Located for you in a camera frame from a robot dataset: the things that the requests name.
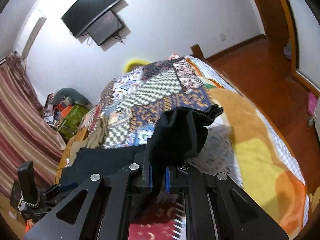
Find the black pants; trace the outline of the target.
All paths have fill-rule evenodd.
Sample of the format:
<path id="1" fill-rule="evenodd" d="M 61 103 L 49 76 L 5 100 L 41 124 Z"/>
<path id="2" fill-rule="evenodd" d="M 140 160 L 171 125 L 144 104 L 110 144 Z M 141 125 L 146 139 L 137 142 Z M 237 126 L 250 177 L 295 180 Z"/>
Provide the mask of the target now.
<path id="1" fill-rule="evenodd" d="M 204 111 L 177 107 L 161 115 L 152 137 L 146 143 L 149 162 L 148 187 L 130 195 L 129 226 L 131 221 L 155 203 L 157 194 L 165 185 L 166 169 L 182 167 L 187 158 L 199 154 L 208 134 L 207 127 L 222 112 L 221 107 L 212 105 Z M 111 176 L 124 165 L 134 161 L 137 153 L 134 147 L 82 148 L 74 164 L 64 170 L 61 181 L 78 183 L 79 186 L 94 173 Z"/>

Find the khaki pants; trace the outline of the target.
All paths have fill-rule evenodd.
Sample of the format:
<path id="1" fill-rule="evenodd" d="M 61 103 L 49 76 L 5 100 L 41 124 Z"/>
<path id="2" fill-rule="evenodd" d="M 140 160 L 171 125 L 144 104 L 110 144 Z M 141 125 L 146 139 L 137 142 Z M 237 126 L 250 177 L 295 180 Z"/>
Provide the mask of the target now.
<path id="1" fill-rule="evenodd" d="M 108 135 L 108 119 L 106 116 L 101 115 L 97 120 L 96 128 L 88 135 L 88 137 L 81 142 L 73 142 L 68 157 L 68 167 L 72 166 L 77 153 L 81 148 L 95 149 L 103 145 L 106 136 Z"/>

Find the green patterned bag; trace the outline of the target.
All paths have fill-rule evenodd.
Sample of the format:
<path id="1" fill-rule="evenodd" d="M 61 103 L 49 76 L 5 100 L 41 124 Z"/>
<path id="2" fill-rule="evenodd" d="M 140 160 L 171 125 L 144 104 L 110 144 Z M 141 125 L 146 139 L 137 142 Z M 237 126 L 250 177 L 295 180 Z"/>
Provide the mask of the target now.
<path id="1" fill-rule="evenodd" d="M 62 111 L 61 116 L 63 119 L 61 124 L 59 124 L 57 131 L 65 142 L 77 133 L 83 117 L 88 112 L 89 110 L 85 106 L 77 104 L 69 105 Z"/>

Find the red striped curtain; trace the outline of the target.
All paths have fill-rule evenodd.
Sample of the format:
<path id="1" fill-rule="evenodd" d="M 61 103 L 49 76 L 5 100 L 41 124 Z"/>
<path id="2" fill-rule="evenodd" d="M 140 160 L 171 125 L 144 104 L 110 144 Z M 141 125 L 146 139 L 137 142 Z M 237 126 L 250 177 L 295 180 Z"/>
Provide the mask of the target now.
<path id="1" fill-rule="evenodd" d="M 17 168 L 25 161 L 33 162 L 36 186 L 52 184 L 66 144 L 45 122 L 43 107 L 13 53 L 1 59 L 0 108 L 1 195 L 10 197 Z"/>

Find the grey plush toy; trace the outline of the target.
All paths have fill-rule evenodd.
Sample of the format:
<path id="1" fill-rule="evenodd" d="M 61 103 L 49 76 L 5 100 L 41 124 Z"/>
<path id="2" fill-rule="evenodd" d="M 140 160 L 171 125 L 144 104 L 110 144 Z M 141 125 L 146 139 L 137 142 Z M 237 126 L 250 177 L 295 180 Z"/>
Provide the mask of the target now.
<path id="1" fill-rule="evenodd" d="M 70 97 L 73 102 L 78 102 L 82 105 L 89 104 L 89 100 L 73 88 L 62 88 L 58 90 L 53 97 L 53 104 L 58 105 L 67 97 Z"/>

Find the patchwork patterned bedspread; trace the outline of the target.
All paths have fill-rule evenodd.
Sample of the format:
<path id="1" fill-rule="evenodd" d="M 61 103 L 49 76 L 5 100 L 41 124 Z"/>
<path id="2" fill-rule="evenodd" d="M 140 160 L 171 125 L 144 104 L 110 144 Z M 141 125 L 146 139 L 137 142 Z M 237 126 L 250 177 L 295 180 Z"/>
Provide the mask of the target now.
<path id="1" fill-rule="evenodd" d="M 93 133 L 102 118 L 106 134 L 101 147 L 143 145 L 163 112 L 178 106 L 204 111 L 213 103 L 210 89 L 218 87 L 190 57 L 173 53 L 164 61 L 115 77 L 104 88 L 99 103 L 84 116 L 81 127 Z"/>

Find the yellow hoop behind bed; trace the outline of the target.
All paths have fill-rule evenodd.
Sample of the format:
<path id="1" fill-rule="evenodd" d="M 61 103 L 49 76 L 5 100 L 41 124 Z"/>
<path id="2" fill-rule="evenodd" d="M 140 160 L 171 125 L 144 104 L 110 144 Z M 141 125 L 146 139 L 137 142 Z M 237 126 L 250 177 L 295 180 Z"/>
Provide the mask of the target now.
<path id="1" fill-rule="evenodd" d="M 148 61 L 144 61 L 141 59 L 132 59 L 132 60 L 128 61 L 127 64 L 125 64 L 124 73 L 131 72 L 140 66 L 146 66 L 148 64 L 150 64 L 150 62 L 148 62 Z"/>

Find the pink object on floor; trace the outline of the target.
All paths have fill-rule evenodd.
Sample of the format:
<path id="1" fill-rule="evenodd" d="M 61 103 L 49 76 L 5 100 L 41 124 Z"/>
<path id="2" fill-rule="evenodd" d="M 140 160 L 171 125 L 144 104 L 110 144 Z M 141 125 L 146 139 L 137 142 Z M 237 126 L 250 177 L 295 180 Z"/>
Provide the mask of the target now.
<path id="1" fill-rule="evenodd" d="M 313 116 L 317 108 L 318 98 L 312 92 L 308 95 L 308 114 Z"/>

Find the wooden door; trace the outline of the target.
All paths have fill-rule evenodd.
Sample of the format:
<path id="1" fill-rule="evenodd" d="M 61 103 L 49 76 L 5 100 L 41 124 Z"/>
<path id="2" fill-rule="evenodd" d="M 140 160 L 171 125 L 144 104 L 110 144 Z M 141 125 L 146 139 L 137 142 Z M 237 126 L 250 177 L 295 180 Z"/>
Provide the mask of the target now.
<path id="1" fill-rule="evenodd" d="M 298 54 L 295 19 L 289 0 L 254 0 L 268 39 L 287 46 L 291 44 L 291 56 Z"/>

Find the small wall monitor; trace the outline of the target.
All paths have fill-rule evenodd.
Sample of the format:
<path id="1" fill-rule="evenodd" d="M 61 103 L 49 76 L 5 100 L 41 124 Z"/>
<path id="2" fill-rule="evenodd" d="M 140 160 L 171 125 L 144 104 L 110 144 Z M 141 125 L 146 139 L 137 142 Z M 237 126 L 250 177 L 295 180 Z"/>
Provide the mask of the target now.
<path id="1" fill-rule="evenodd" d="M 88 27 L 87 32 L 93 41 L 100 46 L 123 28 L 124 25 L 118 15 L 109 10 L 97 18 Z"/>

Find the wall power socket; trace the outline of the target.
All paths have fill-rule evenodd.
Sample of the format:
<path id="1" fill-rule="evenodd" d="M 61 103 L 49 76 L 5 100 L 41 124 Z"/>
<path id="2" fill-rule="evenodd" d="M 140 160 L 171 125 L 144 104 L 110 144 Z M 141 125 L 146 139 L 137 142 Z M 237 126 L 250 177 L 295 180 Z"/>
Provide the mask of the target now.
<path id="1" fill-rule="evenodd" d="M 221 39 L 221 41 L 225 41 L 226 40 L 225 35 L 224 34 L 220 34 L 220 39 Z"/>

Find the large wall television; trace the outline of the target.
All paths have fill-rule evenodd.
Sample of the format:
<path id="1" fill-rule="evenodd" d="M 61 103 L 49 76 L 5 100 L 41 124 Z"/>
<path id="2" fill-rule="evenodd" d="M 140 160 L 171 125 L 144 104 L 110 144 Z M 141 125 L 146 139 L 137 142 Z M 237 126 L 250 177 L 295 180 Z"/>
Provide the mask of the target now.
<path id="1" fill-rule="evenodd" d="M 121 0 L 77 0 L 61 17 L 72 35 L 78 38 L 98 17 Z"/>

